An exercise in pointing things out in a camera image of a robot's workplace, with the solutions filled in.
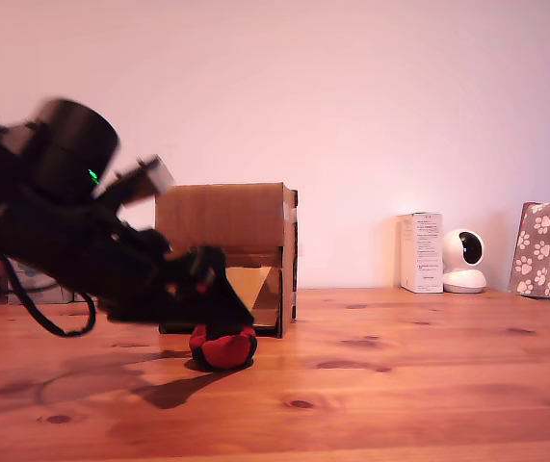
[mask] red object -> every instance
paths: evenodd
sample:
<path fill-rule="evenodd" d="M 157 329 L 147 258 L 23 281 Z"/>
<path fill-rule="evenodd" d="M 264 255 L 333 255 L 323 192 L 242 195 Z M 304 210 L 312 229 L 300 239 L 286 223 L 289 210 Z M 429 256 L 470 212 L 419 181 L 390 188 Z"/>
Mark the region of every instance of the red object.
<path fill-rule="evenodd" d="M 257 350 L 257 338 L 251 327 L 236 335 L 209 339 L 205 325 L 199 325 L 189 339 L 191 354 L 202 367 L 237 369 L 249 365 Z"/>

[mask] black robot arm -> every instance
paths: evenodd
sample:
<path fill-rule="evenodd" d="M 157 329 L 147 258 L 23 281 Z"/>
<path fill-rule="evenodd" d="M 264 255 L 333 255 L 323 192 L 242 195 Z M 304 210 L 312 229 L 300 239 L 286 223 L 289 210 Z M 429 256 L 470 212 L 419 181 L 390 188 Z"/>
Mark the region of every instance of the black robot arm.
<path fill-rule="evenodd" d="M 219 248 L 200 247 L 171 259 L 161 234 L 118 219 L 121 205 L 170 185 L 158 157 L 140 161 L 94 195 L 117 145 L 107 120 L 63 99 L 47 102 L 24 124 L 0 127 L 0 260 L 10 276 L 7 257 L 87 301 L 94 296 L 111 321 L 252 325 L 253 316 L 227 281 Z M 34 314 L 30 298 L 15 292 Z M 57 335 L 84 333 L 55 331 L 34 317 Z"/>

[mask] security camera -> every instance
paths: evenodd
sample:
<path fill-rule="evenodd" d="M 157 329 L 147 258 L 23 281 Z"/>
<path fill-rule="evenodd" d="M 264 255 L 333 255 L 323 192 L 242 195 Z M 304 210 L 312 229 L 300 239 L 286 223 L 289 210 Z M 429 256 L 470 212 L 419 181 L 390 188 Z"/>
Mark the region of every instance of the security camera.
<path fill-rule="evenodd" d="M 485 275 L 475 269 L 485 257 L 485 243 L 468 229 L 455 229 L 444 236 L 444 291 L 477 294 L 486 287 Z"/>

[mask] white wall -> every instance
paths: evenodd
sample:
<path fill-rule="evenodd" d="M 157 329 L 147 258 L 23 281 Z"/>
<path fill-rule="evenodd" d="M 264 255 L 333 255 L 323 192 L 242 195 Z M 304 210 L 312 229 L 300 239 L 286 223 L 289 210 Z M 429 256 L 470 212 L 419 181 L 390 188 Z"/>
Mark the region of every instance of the white wall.
<path fill-rule="evenodd" d="M 0 121 L 53 95 L 115 125 L 114 167 L 299 189 L 304 287 L 392 283 L 392 216 L 430 210 L 503 288 L 550 200 L 547 0 L 0 0 Z"/>

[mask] wooden tabletop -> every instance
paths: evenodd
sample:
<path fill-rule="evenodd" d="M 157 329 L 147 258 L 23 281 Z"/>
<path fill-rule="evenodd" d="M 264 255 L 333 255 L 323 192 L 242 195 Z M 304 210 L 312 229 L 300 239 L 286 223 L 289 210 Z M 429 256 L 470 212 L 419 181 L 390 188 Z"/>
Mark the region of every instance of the wooden tabletop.
<path fill-rule="evenodd" d="M 185 335 L 60 339 L 0 306 L 0 461 L 550 461 L 549 301 L 305 291 L 298 313 L 208 373 Z"/>

